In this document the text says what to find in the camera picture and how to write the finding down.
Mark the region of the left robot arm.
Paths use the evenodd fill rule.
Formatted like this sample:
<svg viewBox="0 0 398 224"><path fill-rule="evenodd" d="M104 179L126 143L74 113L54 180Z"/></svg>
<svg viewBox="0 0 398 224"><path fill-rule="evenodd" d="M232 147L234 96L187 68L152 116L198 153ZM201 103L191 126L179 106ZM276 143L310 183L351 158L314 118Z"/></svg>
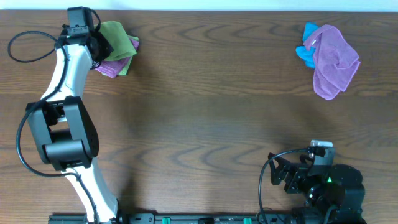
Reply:
<svg viewBox="0 0 398 224"><path fill-rule="evenodd" d="M57 63L41 99L29 103L28 122L40 159L53 166L54 177L65 177L82 201L82 223L122 223L119 202L99 168L99 138L82 96L88 72L112 52L93 23L87 7L67 10L69 23L55 40Z"/></svg>

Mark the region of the green microfiber cloth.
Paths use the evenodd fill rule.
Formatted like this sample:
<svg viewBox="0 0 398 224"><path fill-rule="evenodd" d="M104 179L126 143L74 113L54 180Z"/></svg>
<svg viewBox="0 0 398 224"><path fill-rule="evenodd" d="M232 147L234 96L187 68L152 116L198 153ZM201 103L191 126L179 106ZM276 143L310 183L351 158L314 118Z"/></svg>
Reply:
<svg viewBox="0 0 398 224"><path fill-rule="evenodd" d="M120 22L102 22L99 32L113 48L106 61L121 60L136 54L136 49Z"/></svg>

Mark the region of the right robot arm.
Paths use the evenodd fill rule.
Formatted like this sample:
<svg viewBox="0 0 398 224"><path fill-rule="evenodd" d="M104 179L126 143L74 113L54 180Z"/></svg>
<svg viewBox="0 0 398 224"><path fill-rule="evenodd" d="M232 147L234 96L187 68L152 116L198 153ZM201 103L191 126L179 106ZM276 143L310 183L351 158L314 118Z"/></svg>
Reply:
<svg viewBox="0 0 398 224"><path fill-rule="evenodd" d="M361 172L334 164L334 149L310 151L292 163L281 155L268 155L271 182L285 182L288 194L303 194L304 206L282 215L280 223L366 223L362 216L365 196Z"/></svg>

